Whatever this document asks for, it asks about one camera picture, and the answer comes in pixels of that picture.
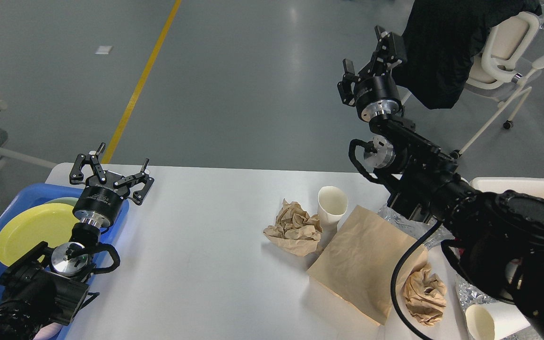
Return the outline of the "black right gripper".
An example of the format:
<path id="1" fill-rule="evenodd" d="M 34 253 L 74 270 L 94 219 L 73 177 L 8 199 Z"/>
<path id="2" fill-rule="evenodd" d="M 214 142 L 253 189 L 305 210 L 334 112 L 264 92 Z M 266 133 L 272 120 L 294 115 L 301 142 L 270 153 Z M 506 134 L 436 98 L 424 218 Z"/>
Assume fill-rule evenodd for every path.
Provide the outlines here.
<path id="1" fill-rule="evenodd" d="M 359 71 L 359 76 L 353 62 L 343 59 L 344 73 L 337 84 L 343 105 L 354 106 L 363 122 L 370 122 L 379 115 L 402 112 L 399 91 L 389 73 L 408 61 L 404 40 L 380 25 L 375 26 L 375 34 L 376 48 L 371 60 Z"/>

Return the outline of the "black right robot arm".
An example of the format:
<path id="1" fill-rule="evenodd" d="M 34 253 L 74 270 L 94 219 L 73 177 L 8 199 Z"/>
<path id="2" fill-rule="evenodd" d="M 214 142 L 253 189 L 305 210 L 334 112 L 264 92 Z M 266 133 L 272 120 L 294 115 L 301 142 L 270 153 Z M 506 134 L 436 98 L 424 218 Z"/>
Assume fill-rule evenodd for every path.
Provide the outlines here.
<path id="1" fill-rule="evenodd" d="M 544 338 L 544 199 L 507 190 L 482 192 L 456 172 L 453 157 L 416 132 L 391 71 L 407 62 L 400 35 L 375 27 L 376 48 L 359 71 L 343 60 L 337 84 L 344 105 L 354 106 L 378 142 L 355 138 L 349 160 L 369 182 L 390 193 L 387 204 L 409 220 L 435 224 L 401 256 L 391 274 L 391 302 L 404 325 L 427 336 L 399 308 L 395 284 L 402 265 L 441 226 L 454 237 L 441 242 L 451 267 L 468 283 L 514 304 Z"/>

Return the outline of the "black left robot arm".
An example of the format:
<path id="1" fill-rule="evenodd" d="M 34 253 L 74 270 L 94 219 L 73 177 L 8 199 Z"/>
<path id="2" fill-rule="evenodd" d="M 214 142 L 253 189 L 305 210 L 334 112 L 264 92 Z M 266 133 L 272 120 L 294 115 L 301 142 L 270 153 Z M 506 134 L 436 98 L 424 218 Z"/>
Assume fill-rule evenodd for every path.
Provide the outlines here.
<path id="1" fill-rule="evenodd" d="M 100 144 L 93 154 L 80 153 L 70 170 L 69 182 L 84 189 L 73 207 L 76 222 L 68 241 L 50 247 L 42 240 L 0 276 L 5 289 L 0 340 L 32 340 L 51 323 L 69 325 L 99 295 L 89 292 L 89 280 L 119 267 L 117 250 L 100 237 L 117 221 L 125 202 L 144 202 L 154 178 L 147 172 L 148 158 L 130 176 L 105 170 L 100 164 L 105 148 Z"/>

